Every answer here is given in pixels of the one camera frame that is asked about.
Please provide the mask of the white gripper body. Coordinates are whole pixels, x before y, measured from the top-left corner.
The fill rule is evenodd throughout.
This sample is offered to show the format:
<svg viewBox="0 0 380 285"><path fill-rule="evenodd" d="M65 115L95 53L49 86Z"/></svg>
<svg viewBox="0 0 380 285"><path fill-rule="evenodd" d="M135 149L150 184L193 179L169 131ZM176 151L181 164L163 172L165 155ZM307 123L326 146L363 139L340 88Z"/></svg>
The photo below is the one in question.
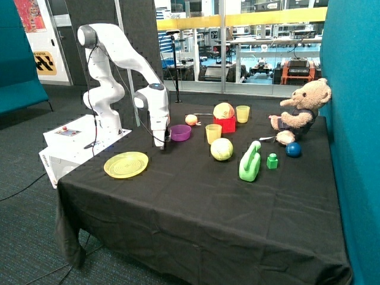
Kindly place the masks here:
<svg viewBox="0 0 380 285"><path fill-rule="evenodd" d="M152 130L152 134L154 137L154 143L156 147L160 147L162 145L166 145L166 137L170 137L171 140L171 131L169 130L170 124L170 116L162 116L162 117L151 117L150 118L150 126Z"/></svg>

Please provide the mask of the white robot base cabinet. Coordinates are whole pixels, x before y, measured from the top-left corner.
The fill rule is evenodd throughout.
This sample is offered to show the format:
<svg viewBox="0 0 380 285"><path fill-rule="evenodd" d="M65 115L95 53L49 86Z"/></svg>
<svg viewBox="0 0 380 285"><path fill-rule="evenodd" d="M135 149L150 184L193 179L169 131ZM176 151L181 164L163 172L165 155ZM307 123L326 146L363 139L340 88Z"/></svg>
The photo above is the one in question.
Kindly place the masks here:
<svg viewBox="0 0 380 285"><path fill-rule="evenodd" d="M84 115L45 132L47 147L39 152L39 156L52 187L57 188L60 178L130 132L123 128L108 132L93 115Z"/></svg>

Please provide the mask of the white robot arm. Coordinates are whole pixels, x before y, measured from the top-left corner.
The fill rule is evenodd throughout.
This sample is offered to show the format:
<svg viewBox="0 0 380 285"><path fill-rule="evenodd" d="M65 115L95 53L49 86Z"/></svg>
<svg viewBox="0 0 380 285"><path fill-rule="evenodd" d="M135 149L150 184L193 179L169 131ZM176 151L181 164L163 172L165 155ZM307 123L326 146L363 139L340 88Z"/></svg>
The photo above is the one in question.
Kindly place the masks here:
<svg viewBox="0 0 380 285"><path fill-rule="evenodd" d="M96 113L98 136L109 138L122 131L119 113L111 108L112 103L120 101L125 89L112 75L110 64L139 72L148 85L137 90L133 96L134 105L147 110L154 143L163 148L170 139L167 130L170 124L167 89L152 69L148 61L129 43L123 31L114 24L86 24L78 28L78 41L85 48L87 68L91 78L99 86L85 92L85 105Z"/></svg>

